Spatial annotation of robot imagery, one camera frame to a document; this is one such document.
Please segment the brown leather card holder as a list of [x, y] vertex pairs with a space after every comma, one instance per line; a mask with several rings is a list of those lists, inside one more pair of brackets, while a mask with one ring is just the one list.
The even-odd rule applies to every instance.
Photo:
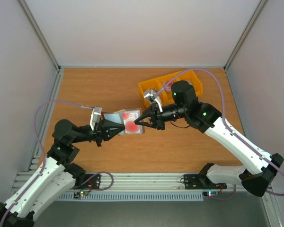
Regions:
[[116, 112], [103, 112], [103, 119], [112, 121], [114, 123], [122, 124], [124, 130], [118, 133], [119, 136], [125, 134], [143, 134], [144, 127], [135, 124], [135, 120], [142, 115], [142, 109], [122, 109]]

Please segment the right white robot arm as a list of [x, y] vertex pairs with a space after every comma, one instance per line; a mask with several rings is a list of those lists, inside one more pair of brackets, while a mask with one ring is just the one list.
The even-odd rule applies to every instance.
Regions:
[[165, 129], [165, 122], [183, 118], [187, 124], [213, 138], [242, 163], [241, 166], [206, 164], [199, 172], [199, 183], [204, 187], [227, 183], [242, 186], [249, 193], [262, 197], [284, 161], [279, 154], [269, 154], [246, 139], [222, 117], [222, 113], [208, 103], [198, 100], [195, 89], [180, 80], [171, 86], [173, 104], [163, 106], [155, 92], [148, 89], [143, 96], [150, 106], [135, 124]]

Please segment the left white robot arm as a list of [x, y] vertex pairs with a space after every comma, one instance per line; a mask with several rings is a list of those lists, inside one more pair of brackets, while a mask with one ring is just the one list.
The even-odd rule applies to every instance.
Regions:
[[94, 141], [101, 146], [123, 130], [123, 124], [109, 120], [100, 120], [93, 128], [58, 121], [52, 134], [54, 143], [41, 166], [12, 197], [0, 202], [0, 227], [32, 227], [61, 194], [85, 185], [86, 171], [73, 163], [79, 152], [74, 143]]

